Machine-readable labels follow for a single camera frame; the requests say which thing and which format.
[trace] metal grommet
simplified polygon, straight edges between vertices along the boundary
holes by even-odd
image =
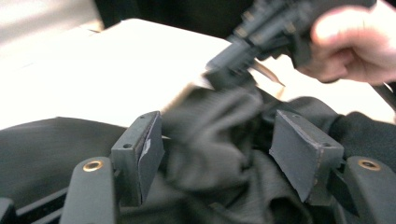
[[[90,161],[87,164],[85,164],[82,169],[85,172],[92,172],[92,171],[96,171],[99,170],[100,168],[102,168],[103,166],[103,162],[102,161]]]
[[[368,160],[359,160],[359,166],[363,167],[364,169],[371,170],[371,171],[381,170],[380,165],[378,165],[376,162],[368,161]]]

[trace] black fabric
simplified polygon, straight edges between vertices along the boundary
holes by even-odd
[[[345,148],[345,157],[363,156],[384,162],[396,172],[396,126],[354,112],[340,117],[329,136]]]
[[[332,223],[328,208],[299,201],[268,155],[275,113],[298,113],[346,149],[395,170],[396,126],[336,114],[315,98],[280,102],[254,87],[197,89],[163,114],[165,156],[146,203],[125,223]],[[0,196],[21,207],[67,187],[75,165],[107,156],[125,128],[48,119],[0,131]]]
[[[46,119],[0,131],[0,197],[17,208],[69,185],[74,167],[108,156],[124,128],[83,119]]]
[[[172,141],[165,179],[210,205],[207,223],[312,222],[272,158],[253,146],[263,108],[255,88],[200,89],[163,115]]]

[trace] white surface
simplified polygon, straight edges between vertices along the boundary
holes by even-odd
[[[140,20],[124,21],[98,35],[72,36],[46,44],[23,63],[0,62],[0,69],[7,67],[0,72],[0,129],[54,117],[129,126],[141,114],[164,108],[229,45]],[[367,84],[321,84],[292,69],[287,57],[264,64],[287,88],[254,75],[281,100],[314,96],[341,114],[358,110],[373,119],[394,121],[394,112]]]

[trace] finger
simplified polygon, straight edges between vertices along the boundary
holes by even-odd
[[[319,46],[339,49],[372,43],[373,33],[368,8],[342,7],[317,20],[312,29],[312,40]]]

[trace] black tool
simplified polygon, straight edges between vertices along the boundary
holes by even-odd
[[[215,89],[251,80],[255,60],[288,54],[294,67],[310,60],[310,28],[326,11],[345,5],[370,7],[375,0],[257,0],[229,38],[231,45],[208,64],[207,79]]]

